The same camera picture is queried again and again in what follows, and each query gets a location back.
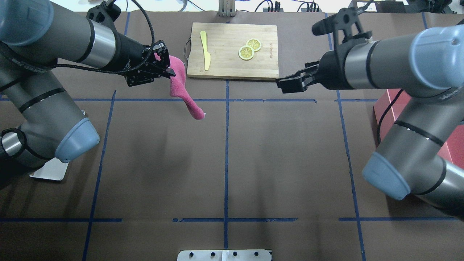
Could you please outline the black gripper with cloth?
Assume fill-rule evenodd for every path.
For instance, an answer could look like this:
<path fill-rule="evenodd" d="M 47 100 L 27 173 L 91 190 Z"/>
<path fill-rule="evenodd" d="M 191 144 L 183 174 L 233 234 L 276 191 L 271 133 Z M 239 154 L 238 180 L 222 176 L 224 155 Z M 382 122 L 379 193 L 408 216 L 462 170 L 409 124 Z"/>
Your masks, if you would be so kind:
<path fill-rule="evenodd" d="M 169 79 L 176 76 L 174 70 L 170 68 L 169 50 L 163 40 L 156 41 L 152 48 L 152 46 L 143 45 L 121 33 L 113 34 L 115 36 L 115 53 L 107 64 L 107 71 L 118 72 L 118 75 L 125 76 L 129 87 L 149 84 L 160 77 Z M 121 73 L 121 71 L 139 66 L 152 50 L 153 54 L 137 70 Z"/>

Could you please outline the black gripper empty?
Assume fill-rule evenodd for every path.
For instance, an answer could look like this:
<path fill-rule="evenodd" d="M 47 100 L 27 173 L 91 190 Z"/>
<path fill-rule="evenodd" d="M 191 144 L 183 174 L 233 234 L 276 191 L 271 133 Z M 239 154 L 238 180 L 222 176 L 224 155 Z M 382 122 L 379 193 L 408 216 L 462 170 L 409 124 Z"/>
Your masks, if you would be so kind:
<path fill-rule="evenodd" d="M 321 83 L 328 90 L 350 90 L 344 74 L 348 51 L 338 54 L 335 50 L 326 52 L 320 61 L 305 63 L 305 68 L 296 73 L 276 79 L 277 87 L 283 94 L 304 92 L 309 86 Z"/>

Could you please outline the grey robot arm with cloth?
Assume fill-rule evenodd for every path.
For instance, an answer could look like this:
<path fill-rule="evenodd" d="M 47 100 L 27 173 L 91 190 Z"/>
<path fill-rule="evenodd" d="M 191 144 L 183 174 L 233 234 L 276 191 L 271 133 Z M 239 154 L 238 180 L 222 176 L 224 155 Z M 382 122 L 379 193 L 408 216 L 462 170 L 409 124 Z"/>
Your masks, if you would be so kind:
<path fill-rule="evenodd" d="M 120 14 L 114 0 L 86 16 L 49 0 L 1 1 L 1 94 L 25 118 L 1 132 L 1 188 L 51 159 L 71 162 L 99 144 L 95 127 L 53 69 L 121 75 L 128 86 L 175 76 L 152 25 L 151 44 L 143 45 L 117 31 Z"/>

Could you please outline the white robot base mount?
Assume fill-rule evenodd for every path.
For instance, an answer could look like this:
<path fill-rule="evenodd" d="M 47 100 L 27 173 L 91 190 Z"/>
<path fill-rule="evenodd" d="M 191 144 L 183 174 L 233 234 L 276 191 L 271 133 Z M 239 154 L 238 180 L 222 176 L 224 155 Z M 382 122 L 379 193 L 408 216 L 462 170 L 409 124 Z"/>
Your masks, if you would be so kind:
<path fill-rule="evenodd" d="M 178 261 L 272 261 L 272 251 L 265 249 L 183 250 Z"/>

